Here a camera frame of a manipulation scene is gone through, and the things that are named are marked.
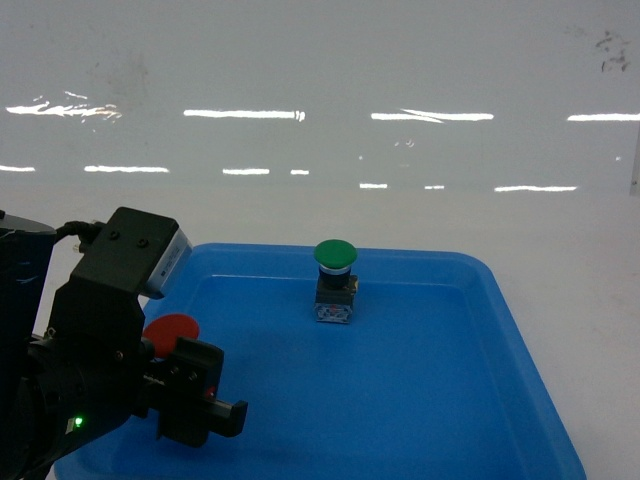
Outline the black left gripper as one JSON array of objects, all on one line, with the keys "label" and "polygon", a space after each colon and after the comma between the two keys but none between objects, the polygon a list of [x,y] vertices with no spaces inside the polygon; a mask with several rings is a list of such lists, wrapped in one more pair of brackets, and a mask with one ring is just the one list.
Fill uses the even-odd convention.
[{"label": "black left gripper", "polygon": [[80,448],[150,411],[158,437],[192,447],[242,432],[247,403],[217,397],[223,351],[180,337],[156,358],[145,327],[133,293],[75,281],[56,292],[49,332],[29,346],[32,447]]}]

